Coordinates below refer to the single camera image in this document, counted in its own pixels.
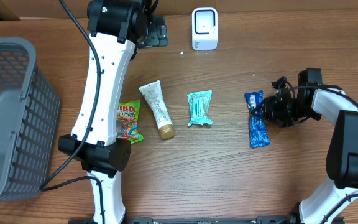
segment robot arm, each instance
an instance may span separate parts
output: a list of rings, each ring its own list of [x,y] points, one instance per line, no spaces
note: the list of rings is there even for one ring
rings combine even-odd
[[[93,0],[88,5],[88,30],[101,66],[101,84],[98,104],[91,132],[85,145],[77,154],[82,168],[100,180],[103,192],[103,208],[99,186],[91,180],[94,192],[95,213],[90,223],[120,224],[126,214],[121,197],[121,172],[131,154],[131,143],[117,139],[117,108],[122,83],[129,62],[137,48],[160,47],[167,44],[167,30],[163,17],[154,17],[151,0]],[[92,50],[80,114],[71,134],[61,136],[58,148],[72,155],[87,129],[96,90],[96,60]]]
[[[290,223],[331,223],[358,198],[349,197],[358,194],[358,106],[344,98],[339,87],[324,86],[319,69],[308,68],[299,74],[299,86],[304,87],[298,87],[298,98],[291,97],[286,84],[285,77],[272,83],[277,95],[265,98],[256,108],[262,111],[262,118],[286,127],[298,124],[295,122],[302,117],[319,120],[324,116],[335,126],[326,159],[328,177],[295,208]]]

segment black base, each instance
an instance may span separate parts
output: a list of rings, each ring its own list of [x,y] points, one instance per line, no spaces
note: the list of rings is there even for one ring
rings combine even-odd
[[[174,219],[174,220],[153,220],[152,218],[130,218],[123,224],[295,224],[286,216],[259,216],[257,218],[245,219]],[[342,217],[335,218],[333,224],[345,224]]]

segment gray plastic basket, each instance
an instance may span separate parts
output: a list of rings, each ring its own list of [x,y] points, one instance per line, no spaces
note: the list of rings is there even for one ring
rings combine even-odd
[[[0,38],[0,200],[33,197],[48,174],[60,99],[35,62],[30,42]]]

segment white device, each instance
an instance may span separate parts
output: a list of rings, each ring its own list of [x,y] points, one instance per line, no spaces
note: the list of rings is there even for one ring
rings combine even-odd
[[[218,12],[212,7],[196,8],[191,14],[191,42],[194,50],[218,46]]]

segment wooden table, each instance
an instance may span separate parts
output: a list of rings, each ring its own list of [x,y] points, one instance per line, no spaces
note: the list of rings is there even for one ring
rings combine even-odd
[[[139,50],[129,65],[121,101],[142,100],[139,131],[123,173],[129,217],[246,218],[286,214],[326,176],[333,127],[323,119],[299,127],[268,125],[271,145],[249,147],[244,93],[264,90],[282,75],[322,68],[325,83],[358,101],[358,10],[255,12],[219,15],[214,51],[191,48],[191,17],[167,16],[168,47]],[[86,26],[87,19],[81,19]],[[0,22],[0,36],[24,37],[62,100],[58,136],[68,134],[80,110],[89,47],[69,20]],[[163,141],[138,87],[160,80],[177,135]],[[187,127],[186,95],[212,90],[211,127]],[[66,155],[55,147],[51,170]],[[53,182],[85,175],[73,161]],[[0,223],[66,223],[92,216],[88,181],[30,200],[0,202]],[[358,223],[358,200],[342,213]]]

